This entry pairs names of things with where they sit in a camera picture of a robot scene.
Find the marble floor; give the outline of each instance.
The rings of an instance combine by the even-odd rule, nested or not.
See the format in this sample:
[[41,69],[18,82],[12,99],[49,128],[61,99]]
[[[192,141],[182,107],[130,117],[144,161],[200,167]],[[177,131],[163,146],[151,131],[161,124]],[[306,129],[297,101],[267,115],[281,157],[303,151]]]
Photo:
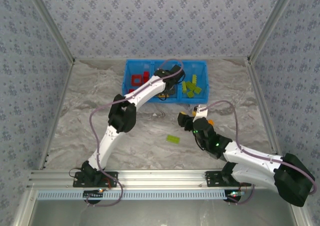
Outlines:
[[[73,67],[63,109],[51,142],[47,169],[80,167],[96,148],[89,126],[89,114],[113,101],[121,93],[125,60],[81,60]],[[271,152],[257,101],[243,60],[207,60],[210,84],[209,102],[226,99],[236,108],[240,143]],[[180,111],[191,113],[185,104],[143,105],[135,127],[125,134],[112,152],[107,169],[217,169],[225,164],[201,151],[190,132],[178,126]],[[104,134],[109,108],[96,113],[93,125]],[[235,138],[231,108],[221,104],[209,110],[208,119],[226,137]],[[167,135],[180,137],[179,144],[166,141]]]

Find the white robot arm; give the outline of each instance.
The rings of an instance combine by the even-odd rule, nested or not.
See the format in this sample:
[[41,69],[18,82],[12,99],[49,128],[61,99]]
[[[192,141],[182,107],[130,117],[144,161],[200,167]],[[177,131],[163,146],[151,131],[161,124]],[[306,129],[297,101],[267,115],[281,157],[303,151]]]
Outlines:
[[[136,111],[159,93],[169,94],[174,85],[179,83],[179,80],[184,76],[184,71],[178,65],[173,66],[171,70],[158,69],[151,79],[137,90],[125,96],[120,94],[115,96],[114,102],[122,102],[113,104],[108,115],[108,126],[99,144],[99,164],[101,167],[106,166],[107,160],[121,136],[135,126]],[[81,172],[82,180],[86,182],[86,185],[94,187],[101,182],[103,174],[98,166],[97,150],[82,164]]]
[[302,207],[313,186],[303,174],[283,164],[290,164],[314,176],[294,155],[266,154],[237,145],[232,139],[217,134],[206,119],[205,105],[196,107],[194,117],[181,112],[178,124],[186,131],[192,131],[198,146],[215,159],[226,161],[221,175],[225,183],[237,181],[250,183],[274,190],[287,202]]
[[[144,91],[140,92],[138,95],[136,95],[134,98],[128,100],[129,104],[134,104],[135,109],[138,110],[143,104],[145,104],[149,99],[154,97],[155,95],[158,95],[159,93],[163,92],[166,88],[166,83],[162,80],[151,84],[151,82],[159,79],[159,76],[152,76],[148,82],[146,82],[144,85],[139,87],[137,90],[126,94],[124,97],[129,98],[130,96],[133,96],[136,92],[139,92],[140,89],[144,88],[144,86],[149,85],[148,88],[146,88]],[[102,167],[105,167],[107,164],[107,160],[111,154],[111,152],[114,150],[115,145],[117,145],[119,139],[121,136],[125,134],[124,132],[117,132],[117,129],[112,126],[108,125],[105,131],[105,134],[100,142],[100,155],[99,155],[99,161],[100,165]],[[89,158],[89,164],[94,169],[99,169],[97,164],[97,150],[90,156]]]

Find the blue plastic bin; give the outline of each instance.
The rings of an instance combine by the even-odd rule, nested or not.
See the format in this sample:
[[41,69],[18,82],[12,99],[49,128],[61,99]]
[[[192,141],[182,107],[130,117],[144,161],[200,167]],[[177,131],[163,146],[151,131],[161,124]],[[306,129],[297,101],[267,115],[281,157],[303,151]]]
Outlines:
[[[138,86],[131,86],[131,76],[141,74],[145,71],[149,72],[149,77],[152,77],[154,72],[161,66],[164,60],[133,60],[126,61],[124,77],[122,83],[122,94],[126,95],[130,89],[138,89]],[[199,95],[194,94],[194,98],[188,98],[187,94],[182,93],[182,84],[175,85],[175,94],[170,95],[165,101],[161,101],[158,97],[151,98],[148,102],[152,103],[186,103],[186,104],[206,104],[209,97],[209,81],[207,63],[200,60],[183,60],[183,70],[185,72],[184,81],[192,82],[192,75],[196,75],[196,85],[201,88]],[[162,69],[170,70],[174,65],[181,64],[177,61],[167,62]]]

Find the green block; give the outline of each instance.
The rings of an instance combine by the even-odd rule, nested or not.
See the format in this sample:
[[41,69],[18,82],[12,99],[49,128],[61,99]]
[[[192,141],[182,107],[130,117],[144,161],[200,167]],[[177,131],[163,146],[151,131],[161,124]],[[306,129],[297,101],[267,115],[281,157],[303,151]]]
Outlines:
[[179,137],[176,137],[176,136],[173,136],[173,135],[168,135],[166,137],[166,140],[168,142],[171,142],[171,143],[175,143],[175,144],[178,144],[180,142],[180,138]]
[[192,92],[192,91],[189,91],[187,94],[186,94],[189,98],[193,98],[195,96],[195,94]]
[[186,91],[187,91],[186,82],[183,81],[183,82],[182,82],[182,93],[183,93],[183,94],[186,94]]
[[201,91],[202,91],[202,89],[201,89],[200,87],[196,87],[196,88],[194,89],[194,92],[195,92],[195,94],[197,94],[197,95],[199,95]]
[[194,84],[192,84],[190,81],[187,81],[185,83],[186,87],[190,90],[190,91],[194,91],[196,86]]
[[197,85],[197,75],[192,75],[192,84]]

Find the patterned wallpaper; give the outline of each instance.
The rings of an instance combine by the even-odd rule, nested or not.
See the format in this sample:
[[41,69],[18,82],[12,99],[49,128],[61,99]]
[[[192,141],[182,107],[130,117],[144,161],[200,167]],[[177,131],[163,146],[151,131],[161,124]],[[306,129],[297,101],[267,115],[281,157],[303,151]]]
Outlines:
[[[320,0],[290,0],[255,62],[283,151],[320,184]],[[320,192],[309,197],[320,225]]]
[[0,0],[0,225],[39,166],[69,66],[31,0]]
[[247,56],[276,0],[44,0],[73,57]]

